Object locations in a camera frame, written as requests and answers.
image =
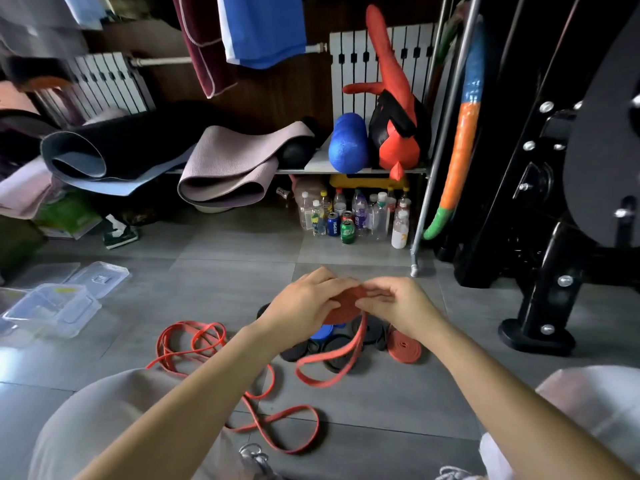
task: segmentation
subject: pepsi can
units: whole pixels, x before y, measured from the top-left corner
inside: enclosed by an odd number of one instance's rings
[[[334,237],[340,236],[340,217],[336,212],[329,213],[326,221],[326,233]]]

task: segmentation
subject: black yoga mat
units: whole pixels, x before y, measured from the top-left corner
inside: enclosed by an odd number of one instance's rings
[[[135,180],[194,145],[220,113],[205,102],[160,109],[58,131],[42,141],[42,156],[56,176],[82,180]]]

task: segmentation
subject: white sneaker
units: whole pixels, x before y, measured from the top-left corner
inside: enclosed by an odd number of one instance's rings
[[[435,480],[481,480],[482,477],[471,475],[468,471],[457,467],[443,467]]]

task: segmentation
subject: rolled yoga mat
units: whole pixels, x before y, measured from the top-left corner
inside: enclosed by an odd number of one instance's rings
[[[200,207],[240,207],[263,199],[278,169],[274,153],[289,140],[314,133],[301,121],[251,136],[222,126],[207,128],[178,183],[178,194]]]
[[[219,123],[213,106],[184,101],[95,124],[58,131],[42,141],[47,168],[89,191],[128,195],[187,160],[205,128]],[[108,181],[114,185],[98,185]],[[117,181],[128,182],[118,188]]]

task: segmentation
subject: wooden wall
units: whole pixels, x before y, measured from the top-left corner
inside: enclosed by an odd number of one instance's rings
[[[362,30],[368,3],[380,7],[389,26],[435,22],[440,0],[306,0],[307,42],[328,42],[329,33]],[[160,20],[117,23],[87,32],[92,52],[125,52],[137,57],[188,55],[182,33]],[[239,83],[211,99],[233,126],[249,133],[271,132],[304,116],[315,117],[329,133],[333,126],[328,53],[298,55],[267,70],[239,68]],[[163,101],[205,100],[188,64],[140,69],[156,105]]]

